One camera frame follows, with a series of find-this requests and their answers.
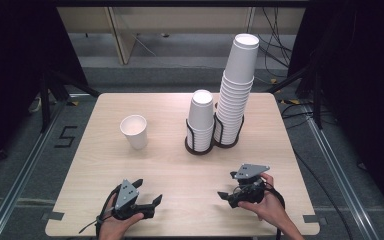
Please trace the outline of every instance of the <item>cable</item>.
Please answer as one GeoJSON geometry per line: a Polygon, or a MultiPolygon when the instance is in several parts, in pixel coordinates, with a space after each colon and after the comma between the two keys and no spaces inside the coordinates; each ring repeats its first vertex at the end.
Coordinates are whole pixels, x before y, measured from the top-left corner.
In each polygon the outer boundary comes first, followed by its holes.
{"type": "MultiPolygon", "coordinates": [[[[235,195],[235,194],[240,194],[240,193],[244,193],[245,191],[251,189],[251,190],[255,190],[255,189],[258,189],[258,190],[263,190],[263,198],[264,198],[264,191],[268,191],[270,193],[272,193],[280,202],[280,204],[282,205],[282,207],[285,209],[285,199],[283,198],[283,196],[273,187],[273,185],[271,185],[270,183],[264,181],[264,180],[261,180],[261,182],[259,182],[259,184],[263,184],[264,187],[262,187],[261,185],[259,186],[255,186],[254,184],[257,183],[257,182],[254,182],[254,183],[251,183],[251,184],[246,184],[246,185],[239,185],[237,186],[235,189],[233,189],[233,194],[232,195],[235,195]],[[241,188],[241,190],[237,193],[235,193],[235,190],[238,189],[238,188],[241,188]]],[[[282,231],[277,228],[276,229],[276,240],[280,240],[282,236],[282,231]]]]}
{"type": "Polygon", "coordinates": [[[313,114],[313,112],[311,112],[311,111],[302,112],[302,113],[296,113],[296,114],[291,114],[291,115],[285,115],[282,117],[282,119],[288,119],[288,118],[298,117],[298,116],[302,116],[302,115],[305,115],[307,117],[312,117],[312,114],[313,114]]]}
{"type": "Polygon", "coordinates": [[[287,47],[285,47],[285,46],[280,46],[280,45],[275,45],[275,44],[273,44],[273,43],[269,43],[269,42],[267,42],[266,40],[264,40],[263,37],[261,37],[260,34],[257,34],[257,35],[258,35],[258,38],[260,38],[260,40],[263,41],[265,44],[270,44],[270,46],[272,46],[272,47],[275,47],[275,48],[281,48],[281,49],[285,49],[285,51],[292,52],[291,49],[289,49],[289,48],[287,48],[287,47]]]}
{"type": "Polygon", "coordinates": [[[261,36],[258,35],[259,38],[260,38],[263,42],[267,43],[267,47],[266,47],[266,49],[263,49],[262,47],[259,48],[259,49],[265,54],[265,55],[264,55],[264,65],[265,65],[265,67],[266,67],[266,70],[267,70],[271,75],[273,75],[273,76],[275,76],[275,77],[286,77],[286,76],[279,76],[279,75],[274,74],[274,73],[271,72],[271,71],[268,69],[268,67],[267,67],[267,56],[268,56],[268,57],[272,58],[273,60],[277,61],[278,63],[282,64],[282,65],[285,66],[286,68],[289,68],[290,57],[289,57],[288,53],[287,53],[286,50],[285,50],[286,47],[283,46],[282,42],[280,41],[280,37],[279,37],[279,28],[278,28],[278,26],[277,26],[278,8],[277,8],[277,7],[274,8],[274,10],[275,10],[275,15],[274,15],[274,17],[275,17],[275,19],[274,19],[274,25],[273,25],[272,22],[270,21],[270,19],[269,19],[267,13],[266,13],[266,11],[265,11],[265,9],[262,8],[262,10],[263,10],[263,13],[264,13],[264,15],[265,15],[265,17],[266,17],[266,19],[267,19],[267,22],[268,22],[269,25],[270,25],[270,29],[271,29],[271,31],[272,31],[272,34],[271,34],[270,39],[269,39],[268,42],[267,42],[267,41],[264,41],[264,40],[261,38],[261,36]],[[276,42],[278,43],[278,46],[276,46],[276,45],[274,45],[274,44],[271,43],[273,38],[274,38],[274,39],[276,40],[276,42]],[[278,58],[276,58],[275,56],[273,56],[272,54],[269,53],[269,48],[270,48],[270,46],[276,46],[276,47],[280,48],[280,50],[281,50],[281,54],[282,54],[283,58],[285,59],[286,63],[280,61],[278,58]]]}
{"type": "MultiPolygon", "coordinates": [[[[190,65],[182,65],[182,64],[171,64],[171,63],[165,63],[165,62],[162,62],[159,58],[158,58],[158,55],[155,53],[155,52],[153,52],[151,49],[149,49],[141,40],[139,40],[139,38],[134,34],[134,33],[132,33],[132,31],[131,31],[131,29],[129,28],[129,26],[128,26],[128,24],[124,21],[124,19],[123,19],[123,17],[121,16],[122,14],[119,12],[119,14],[118,14],[118,17],[120,18],[120,20],[123,22],[123,24],[124,24],[124,26],[126,27],[126,29],[127,29],[127,32],[140,44],[140,45],[142,45],[142,47],[146,50],[146,51],[148,51],[152,56],[154,56],[156,59],[157,59],[157,61],[160,63],[160,64],[162,64],[162,65],[167,65],[167,66],[177,66],[177,67],[182,67],[182,68],[201,68],[201,69],[220,69],[220,68],[216,68],[216,67],[209,67],[209,66],[190,66],[190,65]]],[[[263,79],[261,79],[261,78],[259,78],[259,77],[256,77],[256,76],[254,76],[254,78],[255,79],[257,79],[257,80],[259,80],[259,81],[261,81],[261,82],[263,82],[263,83],[265,83],[265,84],[272,84],[272,83],[270,83],[270,82],[267,82],[267,81],[264,81],[263,79]]]]}
{"type": "Polygon", "coordinates": [[[348,233],[348,237],[350,240],[353,239],[353,236],[352,236],[352,233],[351,233],[351,229],[350,227],[348,226],[348,223],[347,221],[345,220],[345,217],[344,215],[342,214],[342,212],[339,210],[338,206],[336,205],[336,203],[333,201],[333,198],[332,196],[330,196],[329,192],[326,190],[325,186],[322,184],[322,182],[320,181],[320,179],[317,177],[317,175],[314,173],[314,171],[310,168],[310,166],[308,166],[308,164],[301,158],[301,156],[297,153],[297,151],[293,148],[293,151],[295,153],[295,155],[297,156],[297,158],[301,161],[301,163],[307,168],[307,170],[311,173],[311,175],[314,177],[314,179],[316,180],[316,182],[319,184],[319,186],[322,188],[323,192],[326,194],[327,198],[329,199],[330,203],[332,203],[332,206],[335,208],[336,212],[338,213],[339,217],[341,218],[344,226],[345,226],[345,229],[347,230],[347,233],[348,233]]]}
{"type": "Polygon", "coordinates": [[[306,118],[305,121],[303,121],[303,122],[301,122],[301,123],[298,123],[298,124],[295,124],[295,125],[286,127],[286,129],[291,129],[291,128],[294,128],[294,127],[301,126],[302,124],[306,123],[306,122],[308,121],[308,119],[309,119],[309,118],[306,118]]]}
{"type": "Polygon", "coordinates": [[[91,226],[92,224],[95,224],[96,226],[96,237],[99,239],[99,232],[101,230],[101,225],[102,223],[107,220],[108,218],[110,217],[113,217],[113,213],[111,212],[111,214],[107,217],[104,217],[104,215],[110,211],[112,211],[114,209],[114,207],[111,207],[109,209],[106,209],[107,206],[108,206],[108,203],[109,201],[111,200],[111,197],[114,195],[114,194],[118,194],[118,192],[120,191],[120,187],[121,185],[118,185],[114,190],[111,191],[110,195],[108,195],[107,199],[105,200],[105,203],[104,203],[104,206],[102,207],[102,210],[101,210],[101,213],[96,217],[95,221],[89,223],[88,225],[86,225],[84,228],[82,228],[80,231],[79,231],[79,234],[82,233],[84,230],[86,230],[86,228],[88,228],[89,226],[91,226]]]}
{"type": "Polygon", "coordinates": [[[303,105],[308,105],[308,104],[313,104],[313,103],[299,103],[299,104],[289,105],[289,106],[287,106],[285,109],[283,109],[283,111],[282,111],[282,113],[280,114],[280,116],[283,117],[283,115],[285,114],[285,112],[286,112],[288,109],[292,108],[292,107],[303,106],[303,105]]]}

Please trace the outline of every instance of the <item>wrist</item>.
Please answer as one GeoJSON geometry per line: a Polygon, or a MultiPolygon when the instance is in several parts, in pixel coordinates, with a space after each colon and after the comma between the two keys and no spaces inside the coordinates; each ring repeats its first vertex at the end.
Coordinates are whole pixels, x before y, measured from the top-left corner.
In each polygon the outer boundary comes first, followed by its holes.
{"type": "Polygon", "coordinates": [[[299,232],[298,228],[295,226],[295,224],[292,222],[292,220],[289,217],[285,218],[285,221],[280,223],[278,228],[290,240],[304,239],[301,233],[299,232]]]}

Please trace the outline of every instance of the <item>gray carpet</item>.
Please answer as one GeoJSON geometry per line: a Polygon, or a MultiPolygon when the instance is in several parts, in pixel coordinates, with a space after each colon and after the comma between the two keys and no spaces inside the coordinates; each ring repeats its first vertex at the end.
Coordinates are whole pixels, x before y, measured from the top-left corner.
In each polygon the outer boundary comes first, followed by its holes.
{"type": "MultiPolygon", "coordinates": [[[[217,92],[223,70],[221,68],[84,68],[84,71],[90,86],[101,92],[193,92],[199,88],[217,92]]],[[[286,75],[286,70],[272,72],[276,75],[286,75]]],[[[255,76],[264,80],[254,81],[253,92],[263,92],[270,87],[267,80],[272,77],[267,71],[257,69],[255,76]]],[[[276,99],[295,99],[296,86],[297,83],[293,83],[282,89],[275,94],[276,99]]],[[[82,93],[71,86],[67,86],[67,89],[70,93],[82,93]]],[[[43,216],[52,211],[95,101],[93,98],[82,98],[78,104],[68,104],[64,107],[0,239],[55,239],[46,236],[47,222],[43,220],[43,216]],[[56,148],[56,145],[69,143],[69,140],[59,138],[67,126],[71,128],[65,130],[66,135],[74,137],[71,147],[56,148]]],[[[279,111],[288,106],[290,105],[279,103],[279,111]]],[[[301,106],[294,106],[285,114],[302,112],[301,106]]],[[[357,167],[358,156],[342,133],[340,125],[329,112],[327,103],[323,106],[322,119],[324,134],[328,137],[356,195],[373,220],[380,239],[384,239],[384,198],[376,187],[375,179],[357,167]]],[[[310,130],[307,117],[299,115],[286,118],[284,123],[293,148],[305,162],[303,164],[301,160],[297,160],[310,199],[321,221],[320,233],[316,236],[305,236],[306,239],[349,239],[346,226],[349,227],[353,239],[364,239],[310,130]],[[342,212],[345,223],[316,178],[342,212]]],[[[40,128],[40,112],[26,116],[19,130],[8,142],[6,148],[8,157],[0,160],[0,202],[6,196],[33,148],[40,128]]]]}

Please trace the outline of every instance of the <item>white paper cup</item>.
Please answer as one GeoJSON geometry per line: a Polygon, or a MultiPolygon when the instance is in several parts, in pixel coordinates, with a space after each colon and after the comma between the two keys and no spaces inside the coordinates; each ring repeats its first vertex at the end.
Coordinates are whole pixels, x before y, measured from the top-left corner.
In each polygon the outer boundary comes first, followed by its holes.
{"type": "Polygon", "coordinates": [[[213,95],[207,90],[195,91],[189,109],[189,125],[197,130],[206,130],[213,125],[213,116],[213,95]]]}
{"type": "Polygon", "coordinates": [[[251,34],[238,34],[233,40],[227,60],[226,77],[237,83],[252,80],[257,60],[259,39],[251,34]]]}
{"type": "Polygon", "coordinates": [[[224,113],[223,111],[218,111],[217,112],[217,117],[221,122],[224,124],[236,124],[237,122],[241,122],[243,118],[243,114],[229,114],[229,113],[224,113]]]}
{"type": "Polygon", "coordinates": [[[206,151],[212,140],[213,128],[204,131],[203,133],[195,132],[192,137],[191,129],[187,129],[187,143],[188,146],[197,152],[206,151]]]}
{"type": "Polygon", "coordinates": [[[252,84],[254,83],[254,76],[252,76],[252,79],[249,82],[246,83],[237,83],[233,82],[232,80],[228,79],[226,77],[225,71],[223,72],[223,77],[222,77],[222,85],[226,85],[232,89],[235,90],[245,90],[249,89],[252,87],[252,84]]]}
{"type": "Polygon", "coordinates": [[[226,113],[239,113],[239,112],[244,112],[246,107],[246,103],[241,104],[241,105],[232,105],[232,104],[227,104],[225,102],[220,101],[219,104],[217,105],[217,113],[220,110],[225,111],[226,113]]]}
{"type": "Polygon", "coordinates": [[[247,99],[249,97],[248,96],[249,93],[251,92],[251,88],[248,90],[239,91],[239,90],[230,89],[229,87],[222,84],[220,87],[220,93],[221,92],[229,94],[228,96],[232,98],[247,99]]]}
{"type": "Polygon", "coordinates": [[[136,150],[140,150],[148,144],[146,127],[146,119],[140,115],[130,115],[120,123],[121,132],[136,150]]]}
{"type": "Polygon", "coordinates": [[[249,94],[246,94],[244,96],[238,96],[231,93],[228,93],[223,88],[220,89],[220,101],[223,102],[222,104],[226,105],[244,105],[249,98],[249,94]]]}
{"type": "Polygon", "coordinates": [[[189,127],[193,130],[194,133],[196,134],[207,134],[208,132],[211,132],[213,127],[214,127],[214,117],[211,121],[211,126],[207,129],[196,129],[194,127],[191,126],[191,123],[189,122],[189,119],[186,119],[187,120],[187,123],[189,125],[189,127]]]}
{"type": "Polygon", "coordinates": [[[216,130],[214,132],[214,139],[221,144],[229,145],[235,142],[238,134],[239,134],[240,124],[238,124],[235,128],[223,128],[223,136],[221,135],[221,126],[220,123],[216,123],[216,130]]]}

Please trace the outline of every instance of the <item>cup rim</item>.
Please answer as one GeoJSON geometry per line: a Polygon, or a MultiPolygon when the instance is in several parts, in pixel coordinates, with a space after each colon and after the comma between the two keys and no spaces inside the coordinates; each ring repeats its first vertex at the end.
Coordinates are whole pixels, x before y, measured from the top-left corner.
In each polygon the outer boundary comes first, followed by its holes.
{"type": "Polygon", "coordinates": [[[136,136],[136,135],[142,133],[142,132],[146,129],[146,126],[147,126],[147,125],[148,125],[148,122],[146,121],[146,118],[145,118],[145,117],[143,117],[142,115],[133,114],[133,115],[129,115],[129,116],[125,117],[125,118],[121,121],[121,123],[120,123],[120,131],[121,131],[124,135],[126,135],[126,136],[136,136]],[[134,133],[134,134],[126,133],[126,132],[123,130],[123,127],[122,127],[122,126],[123,126],[123,123],[124,123],[125,121],[129,120],[130,118],[134,118],[134,117],[135,117],[135,118],[139,117],[139,118],[143,121],[143,126],[142,126],[141,130],[138,131],[137,133],[134,133]]]}
{"type": "Polygon", "coordinates": [[[227,76],[226,76],[226,69],[223,71],[223,77],[222,77],[222,80],[226,80],[228,83],[232,83],[234,85],[239,85],[239,86],[243,86],[243,85],[249,85],[251,84],[252,86],[252,83],[254,82],[254,79],[255,79],[255,76],[252,76],[252,79],[249,81],[249,82],[235,82],[233,81],[232,79],[229,79],[227,76]]]}
{"type": "Polygon", "coordinates": [[[224,109],[224,108],[220,108],[218,111],[217,111],[217,117],[222,117],[222,118],[225,118],[225,117],[234,117],[234,118],[239,118],[239,116],[242,116],[244,114],[245,110],[244,109],[238,109],[237,111],[230,111],[229,109],[224,109]]]}
{"type": "Polygon", "coordinates": [[[207,129],[197,129],[197,128],[194,128],[191,124],[190,124],[190,122],[189,122],[189,119],[186,119],[186,121],[187,121],[187,123],[188,123],[188,127],[190,127],[190,128],[192,128],[192,130],[194,130],[194,131],[197,131],[197,132],[206,132],[206,131],[209,131],[211,128],[213,128],[213,126],[214,126],[214,119],[213,119],[213,123],[211,124],[211,126],[210,127],[208,127],[207,129]]]}
{"type": "Polygon", "coordinates": [[[223,89],[220,89],[220,100],[219,102],[226,102],[232,105],[242,105],[245,102],[248,101],[248,94],[244,97],[233,97],[228,92],[224,91],[223,89]]]}
{"type": "Polygon", "coordinates": [[[229,121],[228,119],[220,119],[219,120],[223,123],[223,125],[227,125],[229,127],[233,127],[233,126],[237,126],[237,125],[240,125],[242,124],[242,117],[241,118],[237,118],[236,120],[232,120],[232,121],[229,121]]]}
{"type": "Polygon", "coordinates": [[[195,105],[196,107],[202,107],[202,108],[206,108],[206,107],[209,107],[210,105],[214,105],[212,100],[211,100],[211,102],[209,102],[208,104],[205,104],[205,105],[197,103],[194,100],[192,100],[191,104],[195,105]]]}
{"type": "Polygon", "coordinates": [[[227,89],[230,90],[230,91],[236,91],[236,92],[250,92],[251,89],[252,89],[252,84],[249,85],[249,87],[241,88],[241,87],[232,86],[232,85],[230,85],[230,83],[228,83],[227,81],[222,81],[222,83],[220,84],[220,87],[227,88],[227,89]]]}
{"type": "MultiPolygon", "coordinates": [[[[238,127],[238,128],[235,128],[235,129],[231,129],[231,130],[225,130],[225,129],[223,129],[223,136],[225,136],[225,135],[232,135],[232,134],[235,134],[235,133],[237,133],[238,131],[239,131],[239,129],[240,129],[240,127],[238,127]]],[[[220,133],[221,133],[221,131],[216,131],[215,133],[214,133],[214,135],[220,135],[220,133]]]]}
{"type": "Polygon", "coordinates": [[[208,106],[208,105],[210,105],[210,104],[213,103],[213,94],[212,94],[210,91],[208,91],[208,90],[205,90],[205,89],[198,89],[198,90],[196,90],[196,91],[193,93],[193,95],[192,95],[192,103],[194,103],[194,104],[197,105],[197,106],[203,106],[203,107],[208,106]],[[200,102],[198,102],[198,101],[195,101],[195,95],[197,95],[197,94],[199,94],[199,93],[205,93],[205,94],[207,94],[207,95],[210,97],[210,101],[208,101],[208,102],[206,102],[206,103],[200,103],[200,102]]]}
{"type": "Polygon", "coordinates": [[[223,109],[231,112],[243,111],[246,107],[247,102],[243,101],[240,104],[231,104],[229,101],[220,101],[220,104],[217,105],[217,110],[223,109]]]}
{"type": "Polygon", "coordinates": [[[239,48],[251,50],[251,49],[258,48],[258,45],[260,44],[260,40],[252,34],[240,33],[235,36],[233,43],[239,48]],[[252,40],[253,42],[247,43],[247,41],[242,41],[242,39],[245,39],[245,38],[252,40]]]}
{"type": "Polygon", "coordinates": [[[248,99],[243,99],[243,100],[240,100],[240,101],[236,100],[235,101],[235,100],[232,100],[232,99],[223,98],[223,99],[220,99],[218,101],[217,108],[218,108],[219,105],[234,106],[235,108],[236,107],[245,107],[247,102],[248,102],[248,99]]]}
{"type": "Polygon", "coordinates": [[[220,86],[220,90],[223,90],[225,92],[227,92],[228,94],[232,94],[232,95],[236,95],[236,98],[244,98],[244,97],[248,97],[248,94],[251,92],[251,88],[249,89],[244,89],[244,90],[235,90],[235,89],[229,89],[228,86],[222,84],[220,86]]]}
{"type": "Polygon", "coordinates": [[[237,123],[242,122],[243,115],[232,116],[230,118],[229,116],[225,116],[225,115],[221,114],[220,116],[217,116],[217,117],[219,118],[219,120],[221,122],[223,122],[223,124],[232,125],[232,124],[237,124],[237,123]]]}

